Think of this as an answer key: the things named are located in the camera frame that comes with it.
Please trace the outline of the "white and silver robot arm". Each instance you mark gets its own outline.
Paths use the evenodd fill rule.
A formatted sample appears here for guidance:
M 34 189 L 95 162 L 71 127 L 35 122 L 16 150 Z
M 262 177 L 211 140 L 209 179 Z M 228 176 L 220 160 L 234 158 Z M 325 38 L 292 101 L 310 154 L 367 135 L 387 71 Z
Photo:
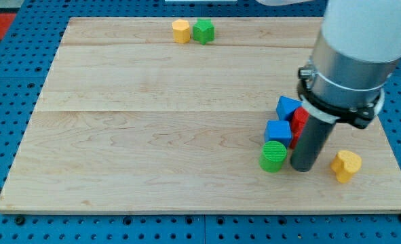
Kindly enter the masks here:
M 401 0 L 330 0 L 314 49 L 298 70 L 309 127 L 366 128 L 401 58 Z

